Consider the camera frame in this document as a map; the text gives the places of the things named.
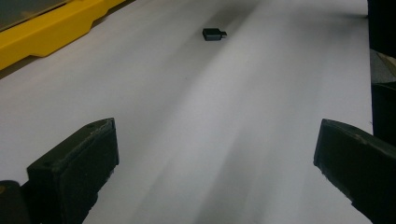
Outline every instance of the yellow plastic bin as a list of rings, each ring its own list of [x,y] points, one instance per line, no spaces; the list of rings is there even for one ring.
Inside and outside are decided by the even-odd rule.
[[[73,0],[0,33],[0,70],[29,56],[45,57],[87,34],[93,21],[125,0]]]

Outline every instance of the table surface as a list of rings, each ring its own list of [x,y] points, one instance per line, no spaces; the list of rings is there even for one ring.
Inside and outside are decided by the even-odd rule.
[[[313,165],[322,119],[372,131],[365,15],[365,0],[124,4],[0,80],[0,179],[23,184],[113,117],[120,165],[85,224],[370,223]]]

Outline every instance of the white table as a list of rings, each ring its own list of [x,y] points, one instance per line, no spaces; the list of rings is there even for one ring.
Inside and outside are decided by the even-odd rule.
[[[371,223],[313,165],[321,119],[372,131],[366,14],[365,0],[132,2],[0,80],[0,179],[23,184],[114,117],[120,166],[85,224]]]

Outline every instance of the yellow container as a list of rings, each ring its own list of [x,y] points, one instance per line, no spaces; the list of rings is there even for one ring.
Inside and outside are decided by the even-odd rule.
[[[0,70],[29,56],[45,57],[87,34],[93,21],[125,0],[74,0],[0,33]]]

